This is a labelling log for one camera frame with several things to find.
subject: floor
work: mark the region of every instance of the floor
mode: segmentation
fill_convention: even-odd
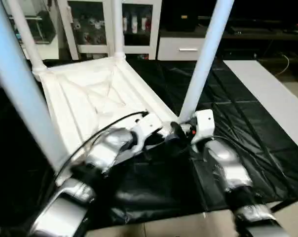
[[[262,64],[271,74],[282,82],[285,87],[290,90],[298,98],[298,65],[290,65],[287,70],[280,74],[285,68],[285,65]]]
[[[263,65],[273,75],[282,65]],[[298,98],[298,73],[289,67],[276,76]],[[298,202],[275,213],[275,217],[291,237],[298,237]],[[136,225],[116,226],[90,231],[87,237],[234,237],[234,223],[229,210],[152,221]]]

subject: display cabinet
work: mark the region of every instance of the display cabinet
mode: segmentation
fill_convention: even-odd
[[[58,0],[72,59],[113,55],[112,0]],[[124,52],[155,59],[162,0],[123,0]]]
[[[18,0],[32,36],[37,45],[41,58],[59,59],[59,49],[63,47],[63,26],[59,18],[59,12],[55,1],[48,0]],[[8,19],[14,33],[19,40],[26,58],[28,58],[25,46],[17,30],[11,9],[7,0],[2,0]]]

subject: black plastic sheet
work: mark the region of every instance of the black plastic sheet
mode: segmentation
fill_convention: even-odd
[[[129,61],[180,113],[195,62]],[[298,198],[298,147],[220,61],[197,109],[212,109],[215,134],[233,140],[266,202]],[[94,208],[91,228],[225,209],[212,168],[177,140],[115,167]],[[0,236],[23,236],[44,204],[51,167],[0,89]]]

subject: glass cabinet door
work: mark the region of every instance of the glass cabinet door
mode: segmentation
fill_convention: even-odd
[[[73,33],[79,45],[106,45],[103,3],[68,1],[73,18]]]
[[[125,45],[150,45],[152,5],[123,3]]]
[[[14,23],[7,0],[2,0],[2,2],[15,35],[20,43],[22,43],[22,39]],[[49,6],[45,4],[44,0],[19,0],[19,3],[31,30],[32,36],[34,37],[35,43],[51,44],[56,36],[56,31],[50,18],[48,10]]]

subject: drawer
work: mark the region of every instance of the drawer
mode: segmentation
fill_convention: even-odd
[[[158,60],[197,60],[204,38],[160,38]]]

